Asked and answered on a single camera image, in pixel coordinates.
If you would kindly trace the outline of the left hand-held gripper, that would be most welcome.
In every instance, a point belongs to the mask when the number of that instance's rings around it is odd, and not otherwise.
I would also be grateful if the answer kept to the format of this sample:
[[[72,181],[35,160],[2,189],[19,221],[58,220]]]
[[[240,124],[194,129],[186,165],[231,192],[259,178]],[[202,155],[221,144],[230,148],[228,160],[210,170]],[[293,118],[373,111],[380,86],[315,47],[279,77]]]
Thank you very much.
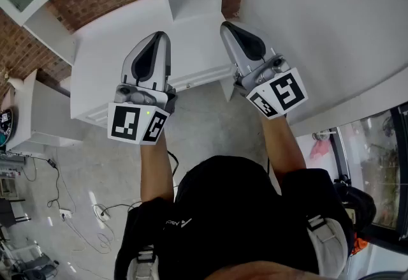
[[[169,49],[166,33],[155,32],[126,56],[123,84],[118,85],[114,102],[108,104],[109,139],[136,145],[157,143],[177,100],[176,90],[166,85]]]

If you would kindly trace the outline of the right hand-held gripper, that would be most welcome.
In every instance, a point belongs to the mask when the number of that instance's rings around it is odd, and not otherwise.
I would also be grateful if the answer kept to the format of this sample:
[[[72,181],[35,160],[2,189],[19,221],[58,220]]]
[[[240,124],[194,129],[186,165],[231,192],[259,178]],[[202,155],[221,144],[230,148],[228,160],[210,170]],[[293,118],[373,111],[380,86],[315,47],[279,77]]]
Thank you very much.
[[[286,115],[308,100],[296,68],[275,54],[270,38],[262,30],[241,22],[225,21],[220,34],[225,49],[239,73],[235,87],[267,119]],[[259,60],[267,60],[258,67]]]

